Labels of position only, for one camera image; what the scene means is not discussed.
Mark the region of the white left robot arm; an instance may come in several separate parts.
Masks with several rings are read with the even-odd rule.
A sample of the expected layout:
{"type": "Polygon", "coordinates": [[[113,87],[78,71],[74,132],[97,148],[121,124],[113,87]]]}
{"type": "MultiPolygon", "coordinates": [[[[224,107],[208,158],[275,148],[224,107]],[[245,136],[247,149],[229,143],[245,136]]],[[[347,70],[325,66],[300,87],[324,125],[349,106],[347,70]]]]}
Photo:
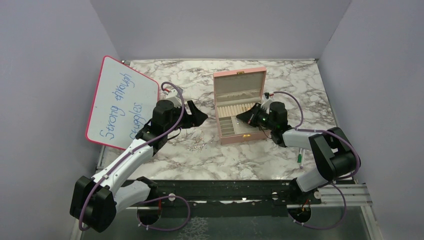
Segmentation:
{"type": "Polygon", "coordinates": [[[81,176],[74,185],[69,213],[78,220],[81,231],[106,230],[119,207],[137,202],[134,196],[125,197],[120,187],[144,162],[150,160],[169,140],[169,133],[179,129],[201,126],[208,115],[193,101],[175,106],[170,100],[156,103],[152,117],[137,132],[128,148],[104,170],[92,177],[81,176]]]}

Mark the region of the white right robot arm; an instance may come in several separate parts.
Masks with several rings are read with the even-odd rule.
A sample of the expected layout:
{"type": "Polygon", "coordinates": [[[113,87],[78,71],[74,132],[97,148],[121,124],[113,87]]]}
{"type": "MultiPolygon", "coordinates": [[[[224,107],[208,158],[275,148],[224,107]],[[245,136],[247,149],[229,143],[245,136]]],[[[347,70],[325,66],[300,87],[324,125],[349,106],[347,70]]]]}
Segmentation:
{"type": "Polygon", "coordinates": [[[280,147],[295,147],[312,152],[315,167],[289,183],[288,196],[296,204],[306,200],[310,191],[356,172],[361,165],[358,153],[339,127],[329,130],[292,127],[282,102],[272,102],[268,110],[256,103],[236,117],[251,127],[269,130],[271,139],[280,147]]]}

